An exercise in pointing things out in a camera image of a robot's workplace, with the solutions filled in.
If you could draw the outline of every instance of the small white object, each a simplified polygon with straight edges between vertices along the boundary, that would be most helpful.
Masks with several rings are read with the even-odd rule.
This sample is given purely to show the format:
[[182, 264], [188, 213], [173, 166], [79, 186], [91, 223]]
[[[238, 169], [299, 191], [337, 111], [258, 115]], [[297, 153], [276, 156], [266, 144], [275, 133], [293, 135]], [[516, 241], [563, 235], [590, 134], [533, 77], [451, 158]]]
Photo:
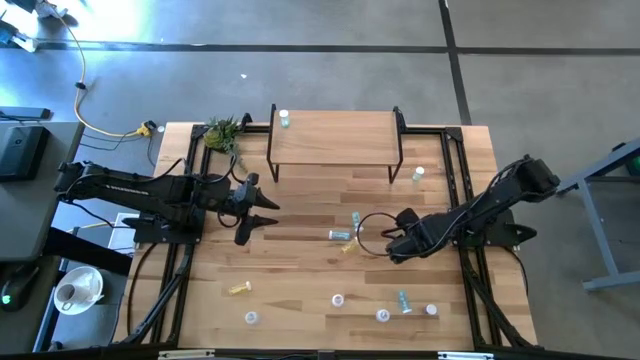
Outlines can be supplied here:
[[376, 312], [376, 320], [380, 322], [387, 322], [391, 318], [391, 314], [387, 309], [380, 309]]
[[438, 308], [433, 304], [427, 305], [427, 307], [424, 308], [424, 311], [431, 316], [438, 314]]
[[331, 305], [335, 307], [341, 307], [342, 305], [344, 305], [344, 296], [340, 294], [333, 295], [333, 297], [331, 298]]
[[422, 166], [418, 166], [416, 168], [416, 172], [413, 173], [413, 176], [412, 176], [413, 181], [418, 181], [422, 179], [422, 175], [424, 175], [424, 168]]
[[102, 299], [103, 285], [98, 269], [80, 266], [60, 280], [53, 294], [53, 303], [61, 314], [78, 315]]
[[280, 125], [282, 125], [283, 128], [288, 128], [289, 127], [289, 111], [280, 110], [278, 115], [280, 115]]
[[244, 316], [244, 321], [246, 321], [247, 324], [249, 325], [255, 325], [258, 323], [259, 320], [260, 320], [260, 317], [258, 316], [258, 313], [255, 311], [249, 311], [247, 315]]

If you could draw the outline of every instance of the black metal frame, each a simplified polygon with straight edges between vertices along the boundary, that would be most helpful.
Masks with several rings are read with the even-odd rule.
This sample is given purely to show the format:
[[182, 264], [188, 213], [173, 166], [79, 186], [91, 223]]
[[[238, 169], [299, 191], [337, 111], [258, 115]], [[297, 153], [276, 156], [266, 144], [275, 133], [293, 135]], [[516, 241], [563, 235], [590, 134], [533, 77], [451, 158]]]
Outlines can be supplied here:
[[[278, 182], [280, 179], [280, 164], [274, 164], [271, 161], [271, 145], [273, 144], [273, 118], [275, 117], [276, 112], [276, 104], [271, 104], [271, 114], [269, 116], [269, 138], [267, 139], [267, 164], [269, 164], [269, 170], [271, 171], [271, 175], [273, 176], [273, 181]], [[391, 166], [387, 166], [387, 170], [389, 172], [389, 184], [393, 184], [393, 181], [396, 179], [398, 175], [398, 171], [402, 167], [402, 162], [404, 161], [404, 154], [402, 151], [402, 133], [406, 130], [407, 124], [404, 121], [404, 115], [402, 111], [397, 106], [393, 107], [393, 115], [396, 120], [396, 134], [398, 138], [398, 165], [396, 165], [395, 170], [391, 170]]]

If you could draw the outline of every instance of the concrete floor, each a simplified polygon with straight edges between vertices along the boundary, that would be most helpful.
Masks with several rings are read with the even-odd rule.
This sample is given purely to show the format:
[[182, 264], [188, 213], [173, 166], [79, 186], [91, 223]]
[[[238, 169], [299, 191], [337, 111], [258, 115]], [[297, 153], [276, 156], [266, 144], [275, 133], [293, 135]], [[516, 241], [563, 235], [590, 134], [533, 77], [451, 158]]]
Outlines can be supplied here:
[[[90, 41], [446, 45], [437, 0], [59, 3], [70, 7], [78, 37]], [[458, 46], [640, 47], [640, 3], [633, 0], [448, 3]], [[20, 22], [26, 33], [69, 39], [54, 19], [38, 23], [19, 12], [9, 15], [12, 18], [5, 19]], [[399, 105], [409, 123], [460, 124], [446, 54], [87, 51], [86, 55], [91, 92], [82, 112], [95, 125], [112, 131], [128, 131], [150, 119], [159, 124], [204, 121], [244, 112], [264, 121], [272, 102], [313, 109], [382, 110]], [[75, 118], [73, 84], [81, 70], [76, 51], [28, 54], [0, 49], [0, 64], [3, 105], [48, 107], [56, 113], [54, 120]], [[640, 134], [640, 57], [465, 55], [460, 56], [460, 66], [471, 120], [490, 126], [499, 165], [530, 153], [563, 177]], [[83, 147], [78, 159], [151, 173], [144, 141], [123, 144], [115, 152]], [[160, 139], [155, 141], [154, 154]], [[604, 189], [596, 197], [611, 210], [621, 206], [610, 204], [615, 194]], [[121, 210], [99, 201], [88, 201], [86, 206], [107, 218], [115, 218]], [[637, 213], [637, 202], [625, 206], [630, 209], [627, 213]], [[606, 209], [603, 216], [613, 214]], [[605, 269], [580, 200], [569, 194], [539, 205], [519, 205], [515, 212], [518, 222], [539, 232], [524, 244], [521, 257], [540, 344], [555, 350], [638, 357], [640, 285], [592, 294], [582, 290], [582, 280], [605, 275]], [[92, 222], [75, 209], [61, 208], [54, 225], [66, 229]], [[619, 237], [622, 225], [611, 228]], [[635, 233], [626, 235], [632, 242]], [[638, 269], [640, 246], [625, 242], [615, 244], [615, 249], [621, 268]]]

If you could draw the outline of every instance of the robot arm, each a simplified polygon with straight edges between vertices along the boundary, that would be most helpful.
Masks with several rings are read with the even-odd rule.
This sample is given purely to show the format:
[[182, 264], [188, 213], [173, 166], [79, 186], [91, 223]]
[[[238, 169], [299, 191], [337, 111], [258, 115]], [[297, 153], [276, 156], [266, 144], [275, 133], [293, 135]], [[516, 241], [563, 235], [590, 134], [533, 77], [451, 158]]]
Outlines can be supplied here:
[[413, 209], [400, 212], [395, 218], [397, 228], [383, 235], [398, 230], [403, 233], [392, 239], [386, 252], [397, 264], [416, 256], [425, 258], [442, 249], [459, 231], [465, 237], [481, 233], [520, 201], [540, 202], [548, 198], [559, 183], [542, 160], [527, 155], [500, 171], [485, 192], [447, 213], [419, 219]]
[[186, 232], [197, 221], [195, 210], [200, 209], [238, 219], [240, 225], [235, 242], [244, 245], [251, 230], [277, 223], [273, 219], [249, 214], [254, 205], [280, 208], [255, 186], [259, 177], [253, 173], [232, 190], [231, 181], [216, 174], [202, 179], [190, 174], [169, 175], [167, 172], [151, 178], [93, 163], [63, 163], [58, 170], [61, 174], [54, 190], [59, 193], [61, 201], [72, 203], [74, 200], [101, 199], [139, 210], [145, 214], [140, 219], [125, 220], [127, 225], [137, 230], [153, 228]]

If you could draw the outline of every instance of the wooden tabletop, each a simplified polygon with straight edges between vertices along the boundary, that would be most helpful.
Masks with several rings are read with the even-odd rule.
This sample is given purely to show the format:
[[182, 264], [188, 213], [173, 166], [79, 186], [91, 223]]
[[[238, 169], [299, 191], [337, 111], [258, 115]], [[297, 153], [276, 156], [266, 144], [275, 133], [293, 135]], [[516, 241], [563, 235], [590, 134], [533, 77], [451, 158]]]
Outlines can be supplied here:
[[[187, 153], [191, 123], [169, 123], [156, 174]], [[463, 127], [473, 187], [479, 193], [496, 172], [489, 130]], [[429, 135], [403, 136], [404, 163], [393, 185], [380, 167], [301, 165], [281, 169], [280, 182], [269, 176], [265, 160], [267, 136], [243, 135], [240, 149], [247, 168], [261, 174], [259, 186], [281, 210], [255, 208], [280, 223], [254, 230], [244, 246], [233, 243], [235, 229], [218, 224], [209, 214], [189, 281], [180, 347], [242, 349], [472, 349], [471, 332], [457, 251], [447, 247], [427, 259], [395, 265], [388, 258], [370, 256], [360, 249], [343, 254], [343, 243], [328, 240], [329, 230], [348, 231], [351, 213], [373, 211], [397, 214], [412, 207], [420, 216], [446, 211], [449, 196], [440, 142]], [[210, 171], [224, 173], [228, 158], [214, 155]], [[459, 178], [459, 167], [454, 159]], [[411, 175], [416, 166], [426, 170], [419, 183]], [[182, 173], [176, 168], [174, 173]], [[372, 217], [364, 224], [362, 241], [374, 250], [385, 244], [379, 237], [391, 220]], [[136, 252], [131, 274], [146, 247]], [[167, 252], [158, 245], [140, 271], [133, 299], [133, 324], [139, 323], [155, 302]], [[535, 343], [535, 332], [518, 263], [503, 249], [487, 248], [494, 296], [521, 334]], [[227, 289], [251, 281], [253, 291], [230, 296]], [[405, 290], [414, 309], [403, 315], [397, 293]], [[127, 303], [127, 293], [123, 304]], [[342, 308], [331, 297], [346, 297]], [[435, 304], [439, 315], [421, 313]], [[173, 301], [165, 318], [164, 336], [170, 328]], [[379, 323], [375, 312], [386, 308], [391, 320]], [[258, 325], [244, 316], [256, 311]], [[478, 310], [489, 338], [483, 306]], [[126, 306], [120, 309], [114, 340], [125, 336]]]
[[290, 125], [273, 120], [274, 164], [398, 165], [398, 131], [392, 111], [289, 110]]

